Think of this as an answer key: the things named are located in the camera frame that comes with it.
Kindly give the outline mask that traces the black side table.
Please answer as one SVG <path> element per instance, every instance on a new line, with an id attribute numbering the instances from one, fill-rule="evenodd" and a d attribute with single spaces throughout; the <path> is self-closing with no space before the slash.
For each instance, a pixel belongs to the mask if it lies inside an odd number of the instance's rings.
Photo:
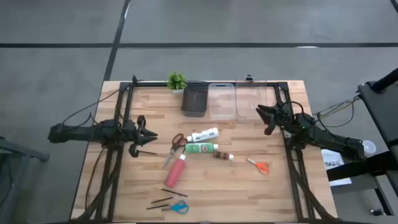
<path id="1" fill-rule="evenodd" d="M 327 171 L 330 180 L 369 174 L 385 175 L 398 197 L 398 68 L 376 82 L 358 86 L 358 93 L 369 111 L 388 151 L 363 162 L 349 163 Z"/>

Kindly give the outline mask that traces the blue-handled scissors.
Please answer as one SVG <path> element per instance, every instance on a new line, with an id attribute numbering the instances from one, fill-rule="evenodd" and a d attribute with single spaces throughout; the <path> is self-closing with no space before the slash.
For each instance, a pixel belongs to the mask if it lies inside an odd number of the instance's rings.
<path id="1" fill-rule="evenodd" d="M 172 211 L 179 214 L 186 214 L 189 211 L 189 206 L 187 205 L 186 201 L 179 200 L 178 202 L 163 208 L 162 211 Z"/>

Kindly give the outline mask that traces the green paint bottle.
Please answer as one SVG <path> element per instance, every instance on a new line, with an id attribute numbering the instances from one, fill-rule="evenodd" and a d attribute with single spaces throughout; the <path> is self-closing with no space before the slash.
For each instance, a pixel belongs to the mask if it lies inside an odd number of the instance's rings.
<path id="1" fill-rule="evenodd" d="M 185 145 L 185 152 L 187 154 L 213 153 L 217 151 L 218 148 L 219 145 L 211 142 L 190 143 Z"/>

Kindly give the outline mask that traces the white paper sheet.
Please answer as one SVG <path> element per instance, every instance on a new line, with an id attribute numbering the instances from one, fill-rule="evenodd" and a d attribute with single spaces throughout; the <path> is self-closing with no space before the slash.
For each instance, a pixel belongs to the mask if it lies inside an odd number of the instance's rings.
<path id="1" fill-rule="evenodd" d="M 345 164 L 340 153 L 328 149 L 322 149 L 321 152 L 322 152 L 323 163 L 325 165 L 326 170 L 330 170 Z M 329 184 L 331 187 L 337 187 L 342 185 L 351 185 L 352 181 L 350 178 L 345 178 L 345 179 L 329 181 Z"/>

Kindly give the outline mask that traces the orange-handled scissors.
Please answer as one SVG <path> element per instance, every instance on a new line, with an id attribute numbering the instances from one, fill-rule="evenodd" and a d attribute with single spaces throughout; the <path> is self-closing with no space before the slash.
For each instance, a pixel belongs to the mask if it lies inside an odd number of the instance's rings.
<path id="1" fill-rule="evenodd" d="M 266 162 L 257 162 L 254 159 L 251 159 L 250 157 L 247 157 L 246 160 L 253 165 L 255 165 L 258 169 L 258 171 L 263 174 L 267 175 L 269 173 L 269 165 Z"/>

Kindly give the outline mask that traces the small clear plastic bin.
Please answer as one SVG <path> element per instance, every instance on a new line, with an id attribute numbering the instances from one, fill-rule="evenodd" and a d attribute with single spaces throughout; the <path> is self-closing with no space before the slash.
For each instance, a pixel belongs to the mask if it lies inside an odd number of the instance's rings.
<path id="1" fill-rule="evenodd" d="M 209 84 L 208 110 L 212 120 L 221 121 L 235 119 L 235 86 L 232 83 Z"/>

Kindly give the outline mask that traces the small brown paint bottle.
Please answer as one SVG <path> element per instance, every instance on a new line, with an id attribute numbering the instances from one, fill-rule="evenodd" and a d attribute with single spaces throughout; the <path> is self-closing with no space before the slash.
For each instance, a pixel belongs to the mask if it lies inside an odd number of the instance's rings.
<path id="1" fill-rule="evenodd" d="M 223 159 L 223 160 L 229 160 L 229 161 L 232 161 L 234 159 L 234 156 L 232 154 L 228 154 L 226 152 L 220 152 L 220 151 L 215 151 L 213 153 L 213 157 L 216 159 Z"/>

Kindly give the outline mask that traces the clear plastic jar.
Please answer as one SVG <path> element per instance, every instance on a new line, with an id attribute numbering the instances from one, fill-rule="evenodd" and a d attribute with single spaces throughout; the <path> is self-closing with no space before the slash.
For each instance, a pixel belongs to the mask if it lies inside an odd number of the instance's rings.
<path id="1" fill-rule="evenodd" d="M 367 155 L 375 154 L 376 151 L 377 151 L 377 147 L 376 147 L 376 145 L 375 145 L 372 141 L 363 140 L 363 141 L 362 141 L 362 145 L 363 145 L 363 147 L 364 147 L 364 152 L 365 152 Z"/>

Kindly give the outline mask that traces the green potted plant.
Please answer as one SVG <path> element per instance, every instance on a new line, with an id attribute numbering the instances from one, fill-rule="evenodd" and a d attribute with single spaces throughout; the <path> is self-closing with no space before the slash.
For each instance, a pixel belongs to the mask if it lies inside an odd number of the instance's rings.
<path id="1" fill-rule="evenodd" d="M 173 94 L 182 94 L 186 87 L 186 79 L 182 73 L 172 72 L 169 74 L 167 88 L 171 90 Z"/>

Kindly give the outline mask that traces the pink paint bottle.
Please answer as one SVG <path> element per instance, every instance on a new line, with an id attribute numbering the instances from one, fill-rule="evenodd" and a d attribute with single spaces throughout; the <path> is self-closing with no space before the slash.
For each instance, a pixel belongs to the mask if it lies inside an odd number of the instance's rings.
<path id="1" fill-rule="evenodd" d="M 181 154 L 179 158 L 174 162 L 173 167 L 169 170 L 168 176 L 166 177 L 164 184 L 169 187 L 173 188 L 179 178 L 181 177 L 184 169 L 185 169 L 185 159 L 186 155 Z"/>

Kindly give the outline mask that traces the grey plastic bin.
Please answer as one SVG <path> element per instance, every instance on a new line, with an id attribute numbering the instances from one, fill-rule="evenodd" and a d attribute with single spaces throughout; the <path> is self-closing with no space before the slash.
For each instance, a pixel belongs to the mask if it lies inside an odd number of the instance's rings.
<path id="1" fill-rule="evenodd" d="M 202 118 L 207 111 L 208 83 L 188 81 L 183 90 L 181 110 L 184 116 Z"/>

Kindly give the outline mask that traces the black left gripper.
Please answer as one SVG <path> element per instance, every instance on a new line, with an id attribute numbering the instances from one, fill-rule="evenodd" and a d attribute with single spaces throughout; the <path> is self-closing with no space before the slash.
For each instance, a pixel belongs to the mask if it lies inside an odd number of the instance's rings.
<path id="1" fill-rule="evenodd" d="M 144 127 L 146 123 L 146 119 L 144 115 L 139 115 L 137 121 L 129 119 L 126 121 L 124 125 L 124 138 L 126 141 L 131 141 L 132 144 L 129 146 L 129 153 L 132 157 L 138 157 L 139 150 L 138 146 L 143 146 L 149 142 L 157 140 L 158 134 L 152 131 L 149 131 Z"/>

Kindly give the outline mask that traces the tall clear plastic bin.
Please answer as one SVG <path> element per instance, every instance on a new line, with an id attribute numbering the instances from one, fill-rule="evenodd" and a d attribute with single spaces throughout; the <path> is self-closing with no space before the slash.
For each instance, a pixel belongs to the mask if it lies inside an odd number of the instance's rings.
<path id="1" fill-rule="evenodd" d="M 236 82 L 236 115 L 240 121 L 258 121 L 256 108 L 267 104 L 266 82 Z"/>

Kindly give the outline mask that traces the white paint bottle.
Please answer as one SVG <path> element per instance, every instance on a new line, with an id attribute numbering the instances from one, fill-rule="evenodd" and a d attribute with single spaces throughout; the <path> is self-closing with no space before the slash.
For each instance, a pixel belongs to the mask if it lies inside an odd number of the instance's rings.
<path id="1" fill-rule="evenodd" d="M 200 142 L 208 139 L 217 138 L 219 136 L 218 128 L 211 128 L 201 132 L 192 133 L 187 136 L 188 142 Z"/>

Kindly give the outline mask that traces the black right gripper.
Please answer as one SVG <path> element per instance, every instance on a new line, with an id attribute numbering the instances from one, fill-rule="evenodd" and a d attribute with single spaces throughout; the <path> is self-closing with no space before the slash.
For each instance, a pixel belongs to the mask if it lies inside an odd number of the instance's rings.
<path id="1" fill-rule="evenodd" d="M 276 125 L 283 129 L 286 133 L 292 133 L 293 111 L 291 102 L 282 103 L 277 106 L 258 105 L 257 113 L 265 123 L 269 123 L 264 130 L 265 135 L 271 135 Z"/>

